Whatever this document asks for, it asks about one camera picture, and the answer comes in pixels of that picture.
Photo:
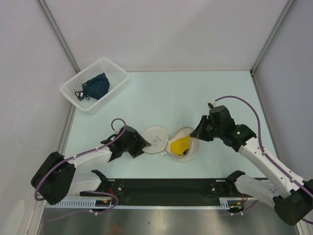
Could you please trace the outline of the beige mesh laundry bag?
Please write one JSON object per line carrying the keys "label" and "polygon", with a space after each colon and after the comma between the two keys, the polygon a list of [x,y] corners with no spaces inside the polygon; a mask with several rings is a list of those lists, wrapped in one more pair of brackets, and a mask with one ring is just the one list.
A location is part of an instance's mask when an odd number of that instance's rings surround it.
{"label": "beige mesh laundry bag", "polygon": [[142,134],[143,138],[151,144],[143,151],[147,154],[168,154],[179,162],[189,161],[197,156],[200,149],[199,140],[189,136],[193,131],[191,127],[182,127],[170,137],[166,129],[151,127]]}

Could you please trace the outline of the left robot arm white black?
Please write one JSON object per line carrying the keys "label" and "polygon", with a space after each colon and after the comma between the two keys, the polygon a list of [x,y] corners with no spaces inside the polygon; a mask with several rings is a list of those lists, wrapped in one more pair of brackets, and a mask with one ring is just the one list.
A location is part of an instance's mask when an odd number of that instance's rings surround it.
{"label": "left robot arm white black", "polygon": [[102,180],[103,175],[96,170],[87,172],[87,168],[112,162],[124,153],[136,158],[143,154],[144,148],[150,146],[134,128],[126,125],[101,141],[94,149],[71,157],[58,151],[52,152],[31,179],[31,185],[35,189],[34,198],[36,201],[46,200],[55,205],[68,195],[84,191],[104,195],[108,190],[108,183]]}

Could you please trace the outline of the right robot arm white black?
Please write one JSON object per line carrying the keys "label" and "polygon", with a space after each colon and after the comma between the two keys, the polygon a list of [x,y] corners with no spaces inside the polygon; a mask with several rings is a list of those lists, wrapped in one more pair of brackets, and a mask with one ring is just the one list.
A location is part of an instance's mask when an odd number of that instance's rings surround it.
{"label": "right robot arm white black", "polygon": [[271,182],[254,180],[244,172],[229,175],[225,184],[230,196],[250,195],[274,208],[286,224],[296,225],[313,209],[313,181],[304,180],[266,151],[260,138],[246,125],[236,124],[225,106],[209,110],[190,135],[201,141],[220,139],[253,163]]}

